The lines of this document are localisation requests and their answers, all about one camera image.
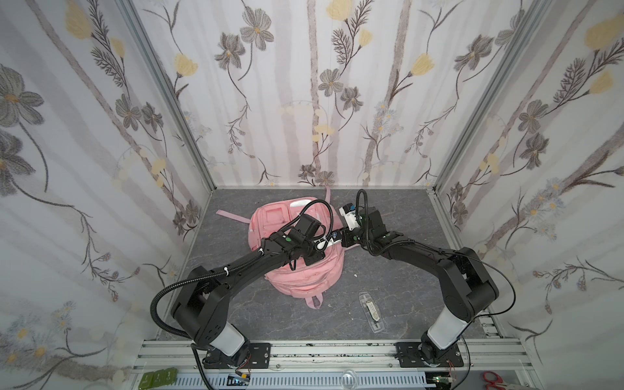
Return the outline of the pink school backpack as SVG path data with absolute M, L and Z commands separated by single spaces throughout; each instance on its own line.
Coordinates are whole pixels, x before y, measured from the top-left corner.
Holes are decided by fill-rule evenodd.
M 323 199 L 305 197 L 268 203 L 249 218 L 217 211 L 224 218 L 247 225 L 252 250 L 263 249 L 272 240 L 285 246 L 287 262 L 268 271 L 265 279 L 279 292 L 303 299 L 315 310 L 323 304 L 323 294 L 341 278 L 345 263 L 345 249 L 338 242 L 343 224 L 330 205 L 330 188 L 325 191 Z

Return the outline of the clear plastic stapler box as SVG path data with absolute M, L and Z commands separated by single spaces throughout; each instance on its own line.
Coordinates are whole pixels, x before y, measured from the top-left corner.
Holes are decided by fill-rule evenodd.
M 385 330 L 385 324 L 372 296 L 368 292 L 361 292 L 358 296 L 358 300 L 372 332 L 383 332 Z

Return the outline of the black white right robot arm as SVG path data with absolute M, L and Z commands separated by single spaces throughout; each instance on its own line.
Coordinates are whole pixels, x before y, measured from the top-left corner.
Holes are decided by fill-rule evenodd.
M 421 336 L 417 356 L 430 367 L 449 360 L 458 352 L 458 341 L 470 324 L 500 297 L 487 271 L 489 265 L 468 247 L 434 247 L 388 230 L 380 212 L 368 205 L 364 189 L 339 213 L 346 222 L 338 231 L 343 247 L 360 245 L 371 256 L 409 264 L 438 279 L 445 307 Z

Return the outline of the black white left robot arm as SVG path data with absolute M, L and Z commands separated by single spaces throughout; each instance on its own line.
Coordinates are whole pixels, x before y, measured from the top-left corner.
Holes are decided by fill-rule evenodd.
M 299 259 L 307 266 L 323 260 L 328 244 L 318 244 L 329 240 L 333 217 L 327 201 L 310 201 L 256 250 L 221 268 L 198 267 L 187 279 L 157 292 L 149 307 L 152 320 L 162 330 L 193 341 L 193 348 L 216 349 L 222 362 L 242 367 L 249 359 L 250 341 L 227 320 L 232 298 L 270 271 L 285 266 L 296 271 Z

